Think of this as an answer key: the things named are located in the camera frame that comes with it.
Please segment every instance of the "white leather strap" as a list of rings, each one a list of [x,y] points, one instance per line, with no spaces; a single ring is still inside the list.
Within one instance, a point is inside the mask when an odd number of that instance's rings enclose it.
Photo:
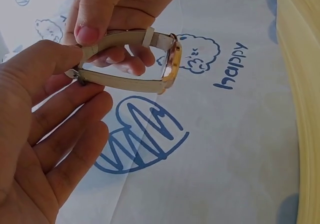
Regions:
[[[102,74],[91,70],[79,70],[83,81],[90,81],[102,86],[141,93],[161,93],[165,83],[161,80],[140,80]]]
[[[97,45],[83,47],[83,58],[78,65],[78,70],[69,70],[67,76],[71,78],[81,78],[82,81],[89,81],[99,85],[144,93],[162,93],[165,83],[162,80],[141,80],[131,79],[119,76],[103,74],[95,71],[82,69],[83,64],[92,56],[105,49],[125,46],[125,45],[142,45],[144,47],[155,47],[167,52],[174,39],[162,33],[154,32],[153,28],[147,30],[131,30],[115,32],[106,35]]]

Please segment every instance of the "watch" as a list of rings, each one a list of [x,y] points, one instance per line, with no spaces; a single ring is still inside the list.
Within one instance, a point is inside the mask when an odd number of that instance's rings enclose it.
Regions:
[[[115,46],[142,45],[143,47],[155,47],[166,52],[165,68],[161,79],[142,80],[114,76],[83,69],[84,63],[95,54]],[[80,46],[83,58],[80,63],[68,70],[65,74],[80,81],[96,83],[116,89],[142,93],[157,93],[161,95],[166,89],[172,87],[178,75],[182,57],[182,46],[175,34],[163,34],[155,32],[149,27],[147,30],[127,30],[107,34],[94,46]]]

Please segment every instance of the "white paper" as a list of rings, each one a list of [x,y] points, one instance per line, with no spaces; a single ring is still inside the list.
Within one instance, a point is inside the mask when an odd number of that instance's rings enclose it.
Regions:
[[[59,41],[71,1],[1,0],[7,58]],[[296,223],[296,116],[275,21],[276,0],[174,0],[153,25],[181,41],[174,86],[107,88],[109,142],[57,223]],[[161,69],[155,53],[148,77]]]

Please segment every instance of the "finger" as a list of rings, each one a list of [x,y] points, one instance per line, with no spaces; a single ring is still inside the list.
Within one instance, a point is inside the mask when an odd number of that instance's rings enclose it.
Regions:
[[[124,56],[125,58],[122,62],[113,64],[115,68],[134,76],[141,76],[143,73],[145,73],[145,64],[139,57],[131,56],[127,50],[125,51]]]
[[[75,26],[77,23],[79,13],[80,0],[73,0],[73,3],[69,9],[68,17],[65,23],[64,34],[62,43],[65,45],[76,45],[78,44],[75,38]]]
[[[71,82],[72,80],[65,74],[51,76],[41,87],[40,91],[33,96],[32,106],[34,107],[35,105],[38,105],[40,102],[69,85]]]
[[[56,128],[83,103],[104,90],[104,86],[89,83],[82,86],[78,81],[50,98],[32,114],[31,130],[28,138],[33,147],[45,135]]]
[[[129,48],[132,54],[140,58],[146,67],[151,67],[155,63],[156,59],[150,48],[142,45],[130,45]]]
[[[125,59],[125,51],[126,49],[124,47],[111,47],[92,56],[87,62],[101,68],[108,67],[112,64],[122,62]]]
[[[52,75],[76,66],[82,56],[79,47],[41,40],[2,64],[0,77],[10,77],[33,97]]]
[[[100,121],[112,108],[112,98],[101,92],[84,104],[46,139],[33,147],[44,173],[49,172],[73,148],[83,131]]]
[[[31,146],[26,143],[17,161],[11,189],[20,190],[39,208],[50,223],[57,218],[58,206],[55,193],[41,169]]]
[[[93,166],[107,143],[108,136],[108,127],[103,122],[91,125],[70,154],[46,175],[59,207],[66,202],[80,180]]]
[[[114,6],[120,0],[80,0],[75,24],[75,39],[83,46],[94,45],[106,33]]]

